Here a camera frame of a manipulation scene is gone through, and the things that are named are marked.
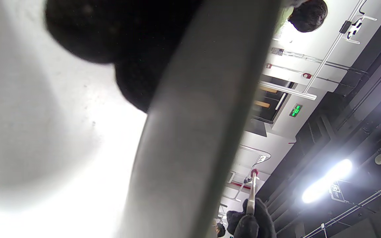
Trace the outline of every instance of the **black glove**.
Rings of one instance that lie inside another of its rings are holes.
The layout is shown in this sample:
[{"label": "black glove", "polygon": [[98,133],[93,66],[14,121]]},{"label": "black glove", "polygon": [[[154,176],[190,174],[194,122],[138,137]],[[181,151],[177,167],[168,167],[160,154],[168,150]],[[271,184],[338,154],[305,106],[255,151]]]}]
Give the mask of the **black glove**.
[{"label": "black glove", "polygon": [[255,199],[254,216],[246,215],[248,199],[243,202],[243,212],[227,212],[227,231],[234,238],[276,238],[274,223],[267,211],[266,205],[259,199]]}]

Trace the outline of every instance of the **emergency exit sign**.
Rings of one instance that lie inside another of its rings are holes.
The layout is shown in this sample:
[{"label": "emergency exit sign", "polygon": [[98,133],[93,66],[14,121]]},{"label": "emergency exit sign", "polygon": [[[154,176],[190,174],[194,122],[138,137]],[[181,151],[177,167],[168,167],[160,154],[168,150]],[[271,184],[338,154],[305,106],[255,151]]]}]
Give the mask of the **emergency exit sign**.
[{"label": "emergency exit sign", "polygon": [[299,112],[301,111],[301,108],[302,108],[301,104],[296,104],[293,107],[292,111],[290,112],[289,116],[296,117],[299,114]]}]

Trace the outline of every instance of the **black hair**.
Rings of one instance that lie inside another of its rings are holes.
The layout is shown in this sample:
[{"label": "black hair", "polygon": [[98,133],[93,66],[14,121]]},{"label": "black hair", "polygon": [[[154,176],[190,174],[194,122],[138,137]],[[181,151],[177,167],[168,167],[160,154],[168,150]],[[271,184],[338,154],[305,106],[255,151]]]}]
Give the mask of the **black hair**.
[{"label": "black hair", "polygon": [[299,32],[311,32],[318,29],[327,17],[327,4],[323,0],[309,0],[293,9],[289,22]]},{"label": "black hair", "polygon": [[226,229],[224,228],[222,223],[217,223],[218,233],[217,237],[223,237],[226,234]]}]

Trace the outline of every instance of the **fire alarm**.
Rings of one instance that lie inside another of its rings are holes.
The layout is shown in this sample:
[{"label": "fire alarm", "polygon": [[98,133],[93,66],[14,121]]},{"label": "fire alarm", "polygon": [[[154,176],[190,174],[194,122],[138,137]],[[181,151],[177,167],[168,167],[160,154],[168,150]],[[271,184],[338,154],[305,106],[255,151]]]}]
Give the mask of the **fire alarm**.
[{"label": "fire alarm", "polygon": [[302,77],[310,79],[312,77],[312,75],[308,74],[308,73],[305,73],[305,74],[302,75]]}]

